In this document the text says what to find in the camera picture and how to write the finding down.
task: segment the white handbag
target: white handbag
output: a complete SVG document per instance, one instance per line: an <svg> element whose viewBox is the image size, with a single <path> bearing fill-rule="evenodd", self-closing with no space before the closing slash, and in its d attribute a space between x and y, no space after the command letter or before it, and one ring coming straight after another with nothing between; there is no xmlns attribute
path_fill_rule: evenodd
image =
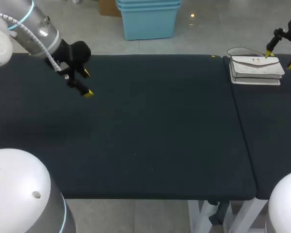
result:
<svg viewBox="0 0 291 233"><path fill-rule="evenodd" d="M280 85L285 74L279 59L262 56L231 56L231 81L234 84Z"/></svg>

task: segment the blue led ring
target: blue led ring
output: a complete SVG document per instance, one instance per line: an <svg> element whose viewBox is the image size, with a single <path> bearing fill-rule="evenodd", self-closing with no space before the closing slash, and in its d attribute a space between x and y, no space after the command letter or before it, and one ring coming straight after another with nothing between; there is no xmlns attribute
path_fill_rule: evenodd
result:
<svg viewBox="0 0 291 233"><path fill-rule="evenodd" d="M31 12L33 11L33 8L34 8L34 1L32 0L32 4L31 4L31 8L30 10L28 11L28 13L19 21L20 23L23 23L28 17L29 15L31 14ZM8 29L9 30L12 30L14 28L17 27L17 24L14 24L13 26L9 27Z"/></svg>

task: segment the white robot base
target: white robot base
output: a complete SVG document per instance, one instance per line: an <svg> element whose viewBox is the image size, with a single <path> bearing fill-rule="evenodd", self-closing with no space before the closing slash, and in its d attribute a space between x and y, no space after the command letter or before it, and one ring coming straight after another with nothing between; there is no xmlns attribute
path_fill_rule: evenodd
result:
<svg viewBox="0 0 291 233"><path fill-rule="evenodd" d="M0 150L0 233L76 233L47 168L22 150Z"/></svg>

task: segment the dark tablecloth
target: dark tablecloth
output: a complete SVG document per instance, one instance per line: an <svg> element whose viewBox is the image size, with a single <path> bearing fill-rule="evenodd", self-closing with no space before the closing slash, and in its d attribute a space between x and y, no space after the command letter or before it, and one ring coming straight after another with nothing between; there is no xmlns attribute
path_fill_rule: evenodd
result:
<svg viewBox="0 0 291 233"><path fill-rule="evenodd" d="M280 86L231 85L262 200L291 173L291 55L277 57L286 72ZM229 58L223 60L228 68Z"/></svg>
<svg viewBox="0 0 291 233"><path fill-rule="evenodd" d="M66 198L255 196L220 57L92 56L86 67L93 99L25 54L0 68L0 148L37 156Z"/></svg>

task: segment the handbag flap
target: handbag flap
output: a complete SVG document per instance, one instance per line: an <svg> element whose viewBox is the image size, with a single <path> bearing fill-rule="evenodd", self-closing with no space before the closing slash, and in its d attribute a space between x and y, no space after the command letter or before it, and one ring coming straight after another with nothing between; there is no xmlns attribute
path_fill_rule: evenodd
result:
<svg viewBox="0 0 291 233"><path fill-rule="evenodd" d="M234 62L251 64L254 66L265 66L279 62L279 59L276 57L269 57L265 59L265 57L232 56L232 60Z"/></svg>

